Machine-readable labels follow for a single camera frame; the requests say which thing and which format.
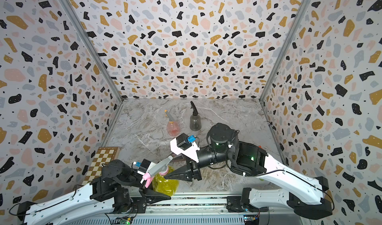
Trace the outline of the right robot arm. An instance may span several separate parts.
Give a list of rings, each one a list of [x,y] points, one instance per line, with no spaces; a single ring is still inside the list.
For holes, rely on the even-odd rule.
[[[229,212],[259,213],[262,208],[279,207],[310,220],[332,215],[334,204],[332,199],[326,199],[329,186],[325,177],[311,178],[296,172],[261,147],[240,141],[238,135],[238,130],[217,123],[207,133],[207,145],[199,148],[193,136],[180,134],[170,142],[170,147],[174,154],[185,159],[186,165],[168,173],[165,179],[200,181],[202,168],[225,163],[237,175],[263,179],[279,187],[243,188],[241,197],[227,197]]]

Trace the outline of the yellow spray bottle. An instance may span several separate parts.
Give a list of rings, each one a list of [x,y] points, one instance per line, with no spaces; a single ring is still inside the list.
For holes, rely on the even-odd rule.
[[[164,178],[165,175],[173,171],[174,171],[174,168],[171,166],[168,166],[166,171],[161,171],[155,175],[152,181],[153,190],[155,192],[159,192],[170,197],[175,195],[175,193],[177,192],[179,188],[179,181],[169,180]]]

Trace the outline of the orange grey spray nozzle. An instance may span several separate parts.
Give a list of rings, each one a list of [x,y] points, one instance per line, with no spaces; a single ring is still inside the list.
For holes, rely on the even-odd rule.
[[[176,121],[168,110],[165,110],[165,114],[166,114],[166,117],[169,119],[170,123],[174,123]]]

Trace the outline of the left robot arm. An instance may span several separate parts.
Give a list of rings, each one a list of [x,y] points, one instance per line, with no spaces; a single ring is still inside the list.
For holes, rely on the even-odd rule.
[[[144,160],[133,169],[119,159],[102,166],[101,175],[73,192],[53,200],[17,205],[15,216],[23,225],[67,225],[98,214],[138,213],[145,204],[171,197],[150,188],[155,175],[165,171],[173,157],[159,163]]]

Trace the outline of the black spray nozzle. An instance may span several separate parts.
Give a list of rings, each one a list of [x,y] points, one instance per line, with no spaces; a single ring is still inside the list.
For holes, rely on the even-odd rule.
[[[193,101],[191,101],[191,109],[193,110],[193,116],[199,115],[198,110]]]

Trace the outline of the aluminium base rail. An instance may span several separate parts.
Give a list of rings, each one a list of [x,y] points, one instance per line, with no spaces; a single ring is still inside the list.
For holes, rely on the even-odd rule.
[[[73,225],[314,225],[291,209],[264,207],[253,212],[232,209],[239,206],[235,193],[180,193],[171,200],[143,203],[134,196],[133,208],[123,214],[101,212],[72,221]]]

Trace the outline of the pink grey spray nozzle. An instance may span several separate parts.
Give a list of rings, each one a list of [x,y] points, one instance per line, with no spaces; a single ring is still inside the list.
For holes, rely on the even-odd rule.
[[[143,174],[141,179],[141,184],[145,181],[145,188],[149,188],[151,182],[153,181],[156,174],[159,172],[166,172],[169,163],[173,160],[173,157],[170,155],[167,158],[163,159],[158,163],[151,162],[146,172]]]

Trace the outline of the wooden chessboard box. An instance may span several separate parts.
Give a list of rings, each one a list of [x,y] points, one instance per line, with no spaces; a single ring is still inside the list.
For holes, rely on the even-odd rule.
[[[90,164],[88,171],[85,174],[82,186],[92,182],[95,178],[101,176],[101,169],[114,159],[118,158],[120,152],[119,147],[100,147]]]

